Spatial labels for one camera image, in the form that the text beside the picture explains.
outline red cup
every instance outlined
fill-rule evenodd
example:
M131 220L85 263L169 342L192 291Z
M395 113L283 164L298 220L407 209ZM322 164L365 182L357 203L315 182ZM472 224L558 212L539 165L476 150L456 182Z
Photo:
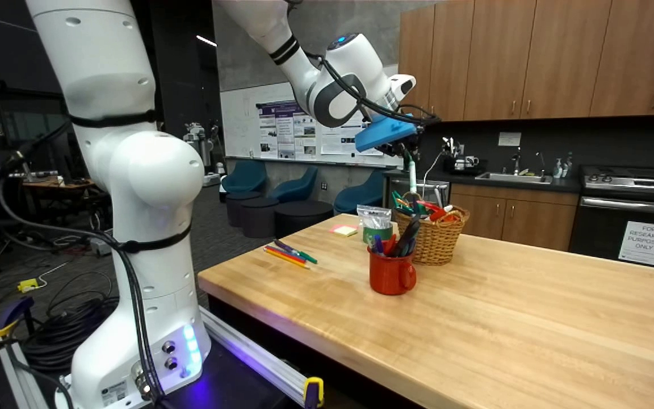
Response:
M410 257L385 257L371 252L371 289L384 295L399 295L416 286Z

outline pen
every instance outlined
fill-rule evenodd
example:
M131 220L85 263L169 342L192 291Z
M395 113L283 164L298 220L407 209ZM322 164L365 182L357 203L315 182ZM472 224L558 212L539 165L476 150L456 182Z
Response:
M305 259L309 263L317 263L317 259L314 259L312 255L307 255L301 249L295 249L295 247L286 245L283 240L275 240L275 245L279 245L283 252L291 252L291 255L295 255L295 257L299 257L299 259Z
M292 261L298 261L298 263L307 263L307 259L299 259L299 257L286 252L283 247L275 247L275 245L266 245L266 247L273 249L273 252L279 252L279 255L283 255L286 259L292 259Z
M381 252L381 239L380 237L372 237L372 252Z
M418 229L420 229L420 219L414 216L392 249L395 257L407 257L410 252Z
M283 255L283 252L279 252L279 249L275 249L275 247L263 247L263 249L266 249L267 255L273 255L273 257L291 263L291 266L307 267L305 261L295 261L292 257L288 257L288 255Z

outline sink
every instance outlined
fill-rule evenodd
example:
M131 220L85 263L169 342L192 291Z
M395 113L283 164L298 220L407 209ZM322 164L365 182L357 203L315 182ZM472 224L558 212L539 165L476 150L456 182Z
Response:
M509 182L509 184L552 184L547 175L511 175L511 172L482 172L476 179Z

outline oven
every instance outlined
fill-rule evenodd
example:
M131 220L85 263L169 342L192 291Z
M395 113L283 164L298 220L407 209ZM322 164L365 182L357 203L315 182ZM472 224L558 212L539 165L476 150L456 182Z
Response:
M583 165L572 252L654 266L654 167Z

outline wooden cabinet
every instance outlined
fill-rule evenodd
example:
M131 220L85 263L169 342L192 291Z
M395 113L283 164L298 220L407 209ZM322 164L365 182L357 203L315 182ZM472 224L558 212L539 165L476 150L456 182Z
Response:
M524 89L535 0L472 7L466 119L515 119Z
M654 115L648 0L443 0L402 37L409 102L443 120Z
M472 0L435 5L429 109L443 120L464 120Z
M471 212L466 234L567 249L577 196L454 184L452 200Z
M522 119L590 113L610 0L539 0Z
M399 16L399 73L416 74L418 86L404 104L429 107L431 91L431 49L434 49L434 7Z
M616 0L590 115L654 115L654 0Z

